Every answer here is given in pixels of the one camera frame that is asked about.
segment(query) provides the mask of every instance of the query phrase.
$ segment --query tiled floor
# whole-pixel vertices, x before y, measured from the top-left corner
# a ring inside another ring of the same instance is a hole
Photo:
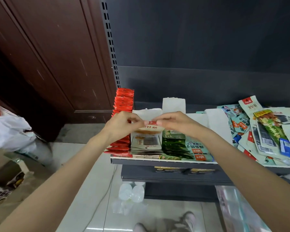
[[[77,143],[52,144],[52,168],[60,168],[83,146]],[[109,155],[102,154],[57,232],[132,231],[137,222],[143,223],[149,231],[167,231],[172,220],[178,221],[186,211],[196,215],[198,222],[195,231],[223,231],[214,203],[145,199],[143,203],[136,204],[126,216],[113,213],[112,204],[118,197],[121,183],[121,165],[111,164]]]

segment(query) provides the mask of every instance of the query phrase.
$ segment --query cardboard box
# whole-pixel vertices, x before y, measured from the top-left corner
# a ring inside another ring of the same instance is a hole
[[[25,174],[23,182],[0,204],[0,224],[51,176],[51,172],[40,163],[14,152],[0,150],[0,186],[5,186],[21,171]]]

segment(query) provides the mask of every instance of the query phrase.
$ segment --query foot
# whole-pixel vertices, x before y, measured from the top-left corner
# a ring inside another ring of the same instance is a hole
[[[133,232],[147,232],[147,230],[142,223],[136,223]]]
[[[186,212],[182,217],[182,222],[189,227],[191,232],[194,232],[197,219],[192,212]]]

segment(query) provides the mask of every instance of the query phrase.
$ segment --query person's right hand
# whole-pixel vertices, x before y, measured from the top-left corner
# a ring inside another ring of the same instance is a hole
[[[176,130],[194,138],[197,138],[198,132],[206,129],[205,126],[201,125],[197,121],[194,121],[180,111],[164,113],[152,120],[156,121],[157,125],[165,128],[166,130]]]

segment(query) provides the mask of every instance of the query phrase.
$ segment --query brown wooden door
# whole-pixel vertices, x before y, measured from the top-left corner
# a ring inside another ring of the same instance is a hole
[[[89,4],[0,0],[0,49],[70,123],[105,123],[116,89],[99,0]]]

